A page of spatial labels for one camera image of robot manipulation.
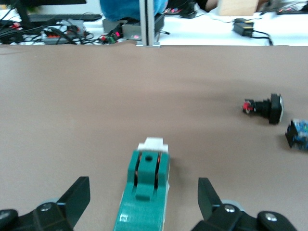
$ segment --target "wooden board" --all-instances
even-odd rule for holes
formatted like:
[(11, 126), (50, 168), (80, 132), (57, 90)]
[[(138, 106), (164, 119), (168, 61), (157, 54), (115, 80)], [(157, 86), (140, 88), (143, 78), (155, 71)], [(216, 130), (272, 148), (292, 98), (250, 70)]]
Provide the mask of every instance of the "wooden board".
[(220, 16), (251, 16), (256, 11), (258, 0), (218, 0)]

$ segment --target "screw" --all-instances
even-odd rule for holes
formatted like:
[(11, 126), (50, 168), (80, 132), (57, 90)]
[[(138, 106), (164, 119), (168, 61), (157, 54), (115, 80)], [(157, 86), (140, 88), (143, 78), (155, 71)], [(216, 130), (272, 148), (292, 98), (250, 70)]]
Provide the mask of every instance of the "screw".
[(272, 213), (266, 213), (266, 214), (265, 214), (265, 218), (266, 218), (267, 220), (269, 220), (269, 221), (273, 221), (273, 222), (277, 221), (277, 218), (276, 218), (275, 215), (272, 214)]
[(1, 219), (7, 218), (9, 215), (10, 215), (10, 212), (9, 212), (9, 211), (2, 211), (2, 212), (0, 213), (0, 220), (1, 220)]
[(235, 212), (235, 208), (231, 205), (225, 205), (225, 210), (228, 212), (228, 213), (234, 213)]
[(40, 210), (41, 210), (42, 212), (46, 212), (46, 211), (48, 211), (49, 209), (51, 209), (51, 203), (43, 204), (42, 207), (40, 208)]

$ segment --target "metal pole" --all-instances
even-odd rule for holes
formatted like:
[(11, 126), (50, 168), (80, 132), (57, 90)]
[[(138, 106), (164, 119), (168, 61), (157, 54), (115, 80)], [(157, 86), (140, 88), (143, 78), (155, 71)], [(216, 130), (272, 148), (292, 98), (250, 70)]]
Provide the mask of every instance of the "metal pole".
[(154, 1), (139, 0), (139, 6), (141, 41), (137, 42), (137, 46), (160, 47), (159, 42), (155, 42)]

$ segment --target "brown table surface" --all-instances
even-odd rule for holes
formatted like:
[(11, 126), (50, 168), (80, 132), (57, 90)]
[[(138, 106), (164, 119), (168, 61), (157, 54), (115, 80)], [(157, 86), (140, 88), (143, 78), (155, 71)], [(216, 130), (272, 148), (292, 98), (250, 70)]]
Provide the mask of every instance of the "brown table surface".
[[(25, 214), (89, 176), (76, 231), (111, 231), (132, 151), (163, 137), (171, 155), (166, 231), (202, 216), (199, 177), (252, 216), (308, 227), (308, 153), (290, 149), (308, 119), (308, 47), (0, 46), (0, 209)], [(244, 99), (284, 98), (273, 126)]]

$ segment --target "keyboard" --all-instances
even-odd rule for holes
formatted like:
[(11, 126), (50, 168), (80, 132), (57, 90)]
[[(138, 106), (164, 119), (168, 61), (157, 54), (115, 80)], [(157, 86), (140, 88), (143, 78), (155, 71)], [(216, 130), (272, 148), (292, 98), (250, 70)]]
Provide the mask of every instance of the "keyboard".
[(101, 19), (100, 14), (29, 14), (30, 22), (43, 23), (43, 22), (59, 22), (62, 20), (83, 20), (85, 22), (93, 22)]
[(279, 9), (276, 14), (282, 15), (282, 14), (308, 14), (308, 11), (291, 11), (291, 10), (285, 10), (285, 9)]

